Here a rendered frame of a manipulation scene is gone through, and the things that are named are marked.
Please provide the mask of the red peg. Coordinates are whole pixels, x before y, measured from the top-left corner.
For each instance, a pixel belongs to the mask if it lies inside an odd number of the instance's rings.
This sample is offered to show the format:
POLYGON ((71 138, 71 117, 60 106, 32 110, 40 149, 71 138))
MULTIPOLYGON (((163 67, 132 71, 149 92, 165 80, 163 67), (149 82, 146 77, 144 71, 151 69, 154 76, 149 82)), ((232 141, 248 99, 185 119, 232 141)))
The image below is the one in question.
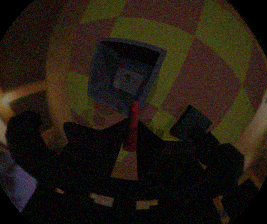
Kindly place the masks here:
POLYGON ((130 105, 128 125, 126 125, 124 143, 122 143, 122 149, 124 149, 124 151, 137 151, 138 107, 140 107, 138 101, 132 101, 132 105, 130 105))

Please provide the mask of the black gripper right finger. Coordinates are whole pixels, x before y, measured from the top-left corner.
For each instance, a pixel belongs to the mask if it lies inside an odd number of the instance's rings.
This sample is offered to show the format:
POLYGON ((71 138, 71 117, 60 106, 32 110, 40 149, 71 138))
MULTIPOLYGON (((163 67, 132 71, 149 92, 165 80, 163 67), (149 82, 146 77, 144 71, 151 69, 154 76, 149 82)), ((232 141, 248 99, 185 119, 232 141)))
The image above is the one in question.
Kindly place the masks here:
POLYGON ((138 180, 146 181, 149 173, 154 171, 154 167, 165 155, 181 155, 181 153, 196 153, 200 145, 196 141, 166 141, 156 136, 156 133, 146 128, 138 120, 137 137, 137 176, 138 180))

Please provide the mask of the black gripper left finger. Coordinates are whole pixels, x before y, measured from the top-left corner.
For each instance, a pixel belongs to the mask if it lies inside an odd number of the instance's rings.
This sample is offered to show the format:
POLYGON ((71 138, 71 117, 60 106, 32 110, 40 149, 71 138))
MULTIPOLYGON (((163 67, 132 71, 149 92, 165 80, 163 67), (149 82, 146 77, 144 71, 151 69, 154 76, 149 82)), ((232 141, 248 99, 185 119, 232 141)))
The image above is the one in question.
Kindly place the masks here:
POLYGON ((104 163, 105 176, 110 177, 114 164, 116 164, 118 153, 122 148, 121 144, 124 141, 126 125, 128 125, 128 119, 110 125, 110 127, 104 128, 102 131, 97 131, 97 129, 68 121, 68 123, 62 125, 62 129, 64 129, 68 141, 100 152, 102 163, 104 163))

